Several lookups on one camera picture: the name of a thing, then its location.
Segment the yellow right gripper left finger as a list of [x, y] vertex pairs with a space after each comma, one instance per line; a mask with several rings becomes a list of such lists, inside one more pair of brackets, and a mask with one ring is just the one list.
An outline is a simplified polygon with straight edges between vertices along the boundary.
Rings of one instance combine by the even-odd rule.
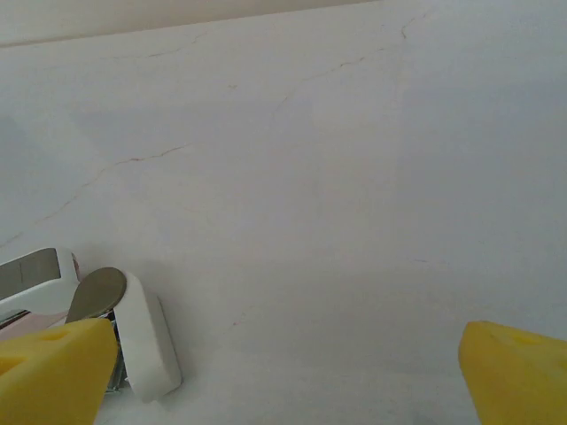
[[118, 356], [113, 325], [86, 319], [1, 343], [3, 424], [92, 424]]

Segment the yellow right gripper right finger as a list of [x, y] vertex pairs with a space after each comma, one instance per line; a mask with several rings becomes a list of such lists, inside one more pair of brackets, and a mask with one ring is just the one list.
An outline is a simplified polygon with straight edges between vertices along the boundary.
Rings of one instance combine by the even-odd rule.
[[489, 321], [467, 323], [458, 349], [482, 424], [564, 424], [566, 342]]

